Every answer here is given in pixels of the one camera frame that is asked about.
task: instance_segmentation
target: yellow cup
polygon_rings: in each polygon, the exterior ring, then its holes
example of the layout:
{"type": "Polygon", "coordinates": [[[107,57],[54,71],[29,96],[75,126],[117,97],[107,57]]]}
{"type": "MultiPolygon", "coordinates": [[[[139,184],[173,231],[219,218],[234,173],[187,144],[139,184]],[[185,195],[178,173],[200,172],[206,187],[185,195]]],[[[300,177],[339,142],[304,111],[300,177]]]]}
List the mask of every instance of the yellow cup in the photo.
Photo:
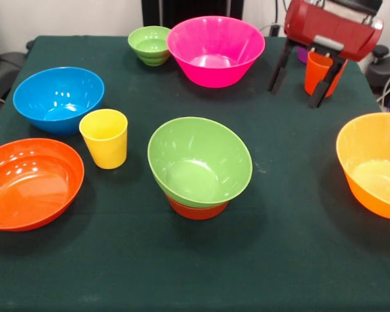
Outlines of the yellow cup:
{"type": "Polygon", "coordinates": [[[127,157],[127,118],[114,109],[90,112],[79,123],[85,144],[97,166],[114,169],[127,157]]]}

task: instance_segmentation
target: cup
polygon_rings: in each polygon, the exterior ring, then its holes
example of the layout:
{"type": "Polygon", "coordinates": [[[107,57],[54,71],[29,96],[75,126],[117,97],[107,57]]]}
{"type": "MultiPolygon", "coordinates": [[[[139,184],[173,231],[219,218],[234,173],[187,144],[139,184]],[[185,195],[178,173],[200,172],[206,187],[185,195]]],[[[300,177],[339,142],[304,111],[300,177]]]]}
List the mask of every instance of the cup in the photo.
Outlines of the cup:
{"type": "MultiPolygon", "coordinates": [[[[334,80],[332,81],[332,84],[325,95],[326,98],[331,96],[335,91],[339,78],[343,74],[347,62],[348,60],[345,61],[343,67],[341,68],[339,73],[335,76],[334,80]]],[[[315,91],[318,83],[324,80],[325,75],[328,72],[329,68],[332,66],[332,64],[333,64],[332,58],[325,57],[316,52],[309,52],[307,57],[306,73],[305,73],[305,91],[310,96],[315,91]]]]}
{"type": "Polygon", "coordinates": [[[102,169],[121,166],[127,157],[127,118],[114,109],[98,109],[79,123],[95,164],[102,169]]]}

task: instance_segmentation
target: dark green cloth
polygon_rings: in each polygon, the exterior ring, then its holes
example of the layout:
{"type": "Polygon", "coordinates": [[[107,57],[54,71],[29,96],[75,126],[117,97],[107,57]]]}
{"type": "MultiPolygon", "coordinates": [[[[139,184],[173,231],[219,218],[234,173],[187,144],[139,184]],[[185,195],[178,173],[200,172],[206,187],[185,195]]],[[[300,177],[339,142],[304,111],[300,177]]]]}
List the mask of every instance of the dark green cloth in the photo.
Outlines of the dark green cloth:
{"type": "MultiPolygon", "coordinates": [[[[55,66],[96,72],[103,106],[129,118],[129,153],[102,170],[80,135],[57,138],[81,154],[85,181],[50,225],[0,232],[0,311],[390,311],[390,220],[354,199],[335,154],[340,128],[378,106],[349,62],[333,97],[309,109],[294,55],[270,95],[282,45],[267,39],[239,83],[213,90],[172,58],[143,65],[126,38],[39,37],[15,86],[55,66]],[[179,116],[223,123],[252,154],[250,186],[212,220],[175,214],[148,166],[152,132],[179,116]]],[[[0,145],[54,138],[15,111],[12,94],[0,145]]]]}

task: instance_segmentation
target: bowl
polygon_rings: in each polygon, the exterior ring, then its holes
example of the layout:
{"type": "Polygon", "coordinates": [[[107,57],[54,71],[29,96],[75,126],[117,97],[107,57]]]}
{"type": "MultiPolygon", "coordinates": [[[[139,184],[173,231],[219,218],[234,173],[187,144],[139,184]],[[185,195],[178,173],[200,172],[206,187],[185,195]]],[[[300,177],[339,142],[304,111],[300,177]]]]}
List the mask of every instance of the bowl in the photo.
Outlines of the bowl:
{"type": "Polygon", "coordinates": [[[28,138],[0,146],[0,230],[50,223],[68,208],[83,179],[80,156],[59,141],[28,138]]]}
{"type": "Polygon", "coordinates": [[[339,132],[337,155],[356,199],[390,219],[390,113],[348,122],[339,132]]]}
{"type": "Polygon", "coordinates": [[[191,208],[174,201],[168,197],[168,201],[172,209],[184,218],[191,220],[207,220],[218,216],[228,205],[228,201],[218,206],[212,206],[204,209],[191,208]]]}
{"type": "Polygon", "coordinates": [[[169,28],[161,26],[138,28],[129,35],[129,46],[144,64],[148,66],[162,65],[170,56],[166,46],[166,37],[169,32],[169,28]]]}
{"type": "Polygon", "coordinates": [[[225,16],[202,16],[170,31],[168,48],[185,75],[208,88],[235,84],[265,50],[254,26],[225,16]]]}
{"type": "Polygon", "coordinates": [[[213,120],[182,117],[151,136],[148,160],[166,195],[191,208],[208,208],[237,197],[250,182],[252,158],[244,142],[213,120]]]}
{"type": "Polygon", "coordinates": [[[13,96],[16,110],[37,128],[54,135],[74,135],[88,112],[101,106],[104,83],[83,68],[44,70],[24,80],[13,96]]]}

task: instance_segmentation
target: bowl rim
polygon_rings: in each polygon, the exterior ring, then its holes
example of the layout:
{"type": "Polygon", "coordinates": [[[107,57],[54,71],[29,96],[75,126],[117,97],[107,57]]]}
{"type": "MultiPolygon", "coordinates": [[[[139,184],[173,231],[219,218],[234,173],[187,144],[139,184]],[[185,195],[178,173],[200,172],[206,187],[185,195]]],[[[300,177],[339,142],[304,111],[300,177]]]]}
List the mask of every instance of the bowl rim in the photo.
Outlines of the bowl rim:
{"type": "Polygon", "coordinates": [[[27,141],[33,141],[33,142],[37,141],[39,144],[43,141],[48,141],[48,142],[51,142],[53,144],[57,144],[59,146],[67,147],[67,149],[72,153],[72,155],[75,155],[75,157],[77,157],[77,159],[79,160],[79,163],[81,164],[80,170],[79,171],[75,170],[76,172],[80,173],[79,175],[81,177],[80,177],[78,185],[74,189],[74,192],[72,193],[72,195],[65,201],[65,203],[63,205],[61,205],[61,207],[60,207],[60,209],[58,209],[58,211],[40,219],[40,220],[36,220],[36,221],[28,223],[28,224],[23,224],[21,226],[16,226],[16,227],[15,226],[2,226],[2,227],[0,227],[0,231],[15,231],[18,229],[21,229],[21,231],[28,231],[29,229],[36,229],[35,225],[41,224],[42,222],[49,220],[49,218],[51,218],[52,216],[58,215],[59,212],[63,211],[65,208],[68,208],[67,206],[75,199],[75,197],[77,197],[78,192],[84,183],[85,167],[84,167],[83,159],[81,158],[79,153],[73,147],[67,145],[66,143],[63,143],[63,142],[58,141],[58,140],[53,140],[51,138],[23,138],[21,140],[16,140],[16,141],[12,141],[12,142],[0,145],[0,149],[4,148],[5,146],[11,146],[11,145],[17,146],[20,142],[27,142],[27,141]]]}
{"type": "Polygon", "coordinates": [[[62,122],[62,121],[65,121],[65,120],[70,120],[72,118],[76,118],[82,114],[87,114],[88,112],[92,111],[99,103],[101,103],[101,100],[103,99],[104,97],[104,94],[105,94],[105,85],[104,85],[104,81],[101,79],[101,77],[99,75],[97,75],[96,73],[94,73],[93,71],[90,71],[90,70],[87,70],[85,68],[81,68],[81,67],[75,67],[75,66],[61,66],[61,67],[54,67],[54,68],[48,68],[46,70],[42,70],[42,71],[38,71],[37,73],[34,73],[33,75],[29,76],[28,78],[24,79],[19,85],[18,87],[16,88],[16,90],[14,91],[13,93],[13,106],[14,108],[17,110],[17,112],[19,114],[21,114],[22,116],[30,119],[30,120],[34,120],[34,121],[37,121],[37,122],[62,122]],[[77,113],[77,114],[72,114],[72,116],[69,116],[69,117],[66,117],[66,118],[61,118],[61,119],[55,119],[55,120],[44,120],[42,118],[33,118],[33,117],[30,117],[28,114],[22,112],[18,106],[16,105],[16,95],[18,94],[18,92],[20,92],[20,88],[22,85],[24,85],[27,81],[29,81],[30,79],[36,77],[37,75],[41,75],[45,72],[53,72],[53,71],[57,71],[57,70],[66,70],[66,69],[70,69],[70,70],[79,70],[80,72],[87,72],[91,75],[93,75],[94,77],[97,78],[97,80],[101,83],[101,86],[102,86],[102,91],[101,91],[101,95],[99,97],[99,99],[91,106],[89,107],[86,111],[84,112],[80,112],[80,113],[77,113]]]}
{"type": "Polygon", "coordinates": [[[172,54],[172,55],[174,56],[175,59],[180,60],[181,62],[184,62],[185,64],[190,64],[190,65],[192,65],[192,66],[195,66],[195,67],[197,67],[197,68],[208,68],[208,69],[213,69],[213,70],[222,70],[222,68],[201,67],[201,66],[193,65],[193,64],[189,63],[187,60],[184,60],[184,59],[178,57],[178,56],[174,53],[173,49],[170,49],[170,47],[169,47],[169,38],[170,38],[170,36],[171,36],[171,34],[173,33],[173,31],[174,31],[175,28],[177,28],[177,27],[179,27],[179,26],[181,26],[181,25],[183,25],[183,24],[189,23],[189,22],[191,22],[191,21],[194,21],[194,20],[201,20],[201,19],[204,19],[204,18],[208,18],[208,19],[210,19],[210,20],[215,20],[215,19],[218,19],[218,18],[222,18],[222,19],[225,19],[225,20],[228,20],[228,19],[229,19],[229,20],[234,20],[234,21],[236,21],[237,23],[243,23],[243,24],[249,26],[251,29],[253,29],[257,34],[260,35],[259,37],[263,39],[263,40],[261,41],[262,44],[263,44],[263,46],[262,46],[262,48],[260,49],[260,52],[259,52],[255,57],[251,58],[251,59],[248,60],[247,62],[243,62],[243,63],[237,64],[237,65],[231,66],[231,67],[229,67],[229,68],[237,68],[237,67],[239,67],[239,66],[243,66],[243,65],[249,64],[249,63],[253,62],[254,60],[256,60],[260,55],[263,54],[263,51],[264,51],[265,48],[266,48],[266,39],[265,39],[265,37],[263,36],[263,34],[260,32],[260,30],[259,30],[257,27],[253,26],[252,24],[250,24],[250,23],[248,23],[248,22],[246,22],[246,21],[243,21],[243,20],[241,20],[241,19],[238,19],[238,18],[231,18],[231,17],[229,17],[229,16],[219,16],[219,15],[206,15],[206,16],[198,16],[198,17],[196,17],[196,18],[186,19],[185,21],[182,21],[181,23],[178,23],[177,25],[175,25],[174,27],[172,27],[172,29],[170,30],[168,36],[166,37],[166,46],[168,47],[170,54],[172,54]]]}
{"type": "Polygon", "coordinates": [[[152,172],[152,174],[155,176],[155,179],[159,182],[162,183],[162,186],[168,190],[169,192],[171,192],[172,194],[175,194],[176,196],[179,196],[180,198],[184,199],[184,200],[187,200],[188,202],[192,202],[192,203],[199,203],[199,204],[202,204],[202,205],[210,205],[210,206],[214,206],[214,205],[218,205],[218,204],[221,204],[223,202],[228,202],[234,198],[236,198],[238,195],[240,195],[242,192],[244,192],[244,190],[247,188],[247,186],[250,184],[250,181],[252,179],[252,176],[253,176],[253,161],[252,161],[252,156],[250,155],[250,151],[248,150],[246,144],[241,140],[241,138],[234,132],[232,131],[230,128],[224,126],[222,123],[219,123],[219,122],[216,122],[214,120],[211,120],[211,119],[208,119],[208,118],[204,118],[204,117],[197,117],[197,116],[186,116],[186,117],[178,117],[178,118],[174,118],[172,120],[169,120],[167,122],[165,122],[164,124],[160,125],[156,130],[155,132],[153,132],[153,134],[151,135],[150,137],[150,140],[149,140],[149,143],[148,143],[148,161],[149,161],[149,166],[150,166],[150,170],[152,172]],[[248,179],[246,180],[245,184],[240,188],[240,190],[236,193],[234,193],[234,195],[228,197],[228,198],[224,198],[223,200],[218,200],[218,201],[199,201],[199,200],[193,200],[191,198],[188,198],[186,196],[182,196],[180,194],[178,194],[177,192],[175,192],[174,190],[172,190],[168,185],[166,185],[165,183],[163,183],[162,179],[159,178],[159,176],[157,175],[157,173],[155,172],[155,170],[153,169],[153,166],[152,166],[152,163],[151,163],[151,159],[150,159],[150,146],[151,146],[151,143],[153,141],[153,139],[155,138],[155,135],[163,128],[163,127],[166,127],[168,124],[172,124],[174,122],[176,122],[177,120],[201,120],[203,122],[209,122],[211,124],[215,124],[219,127],[221,127],[222,129],[226,130],[228,133],[232,134],[240,143],[241,143],[241,146],[243,147],[244,151],[247,153],[247,156],[248,156],[248,159],[250,160],[249,161],[249,169],[248,169],[248,179]]]}
{"type": "Polygon", "coordinates": [[[371,112],[371,113],[368,113],[368,114],[364,114],[364,115],[361,115],[361,116],[357,116],[351,120],[349,120],[345,125],[343,125],[343,127],[341,128],[341,130],[338,132],[338,135],[337,135],[337,141],[336,141],[336,144],[335,144],[335,149],[336,149],[336,152],[337,152],[337,158],[339,160],[339,163],[344,171],[344,173],[356,184],[358,185],[359,187],[361,187],[365,192],[367,192],[368,194],[370,194],[371,196],[373,196],[374,198],[376,198],[377,200],[380,200],[381,202],[384,202],[388,205],[390,205],[390,201],[387,201],[387,200],[384,200],[382,198],[380,198],[379,196],[373,194],[372,192],[368,191],[367,189],[363,188],[359,183],[356,182],[356,180],[354,179],[354,177],[350,174],[350,172],[348,171],[348,169],[346,168],[345,166],[345,161],[343,160],[343,158],[339,155],[339,141],[341,139],[341,137],[343,136],[343,133],[349,128],[351,127],[355,122],[357,122],[358,120],[362,120],[362,119],[367,119],[367,118],[372,118],[374,116],[384,116],[386,118],[386,116],[390,116],[390,112],[371,112]]]}
{"type": "Polygon", "coordinates": [[[166,38],[164,39],[164,41],[166,42],[166,48],[165,48],[165,49],[162,49],[162,50],[158,50],[158,51],[150,51],[150,52],[145,51],[145,53],[162,53],[162,52],[169,51],[167,39],[168,39],[168,36],[169,36],[169,34],[170,34],[171,28],[168,28],[168,27],[165,27],[165,26],[159,26],[159,25],[143,26],[143,27],[136,28],[135,30],[133,30],[132,32],[130,32],[129,36],[127,36],[127,43],[129,44],[129,46],[130,46],[133,50],[142,51],[142,50],[137,49],[135,46],[133,46],[133,45],[130,43],[130,38],[131,38],[133,35],[135,35],[138,31],[141,31],[142,29],[149,29],[149,28],[167,29],[167,30],[168,30],[168,34],[166,35],[166,38]]]}

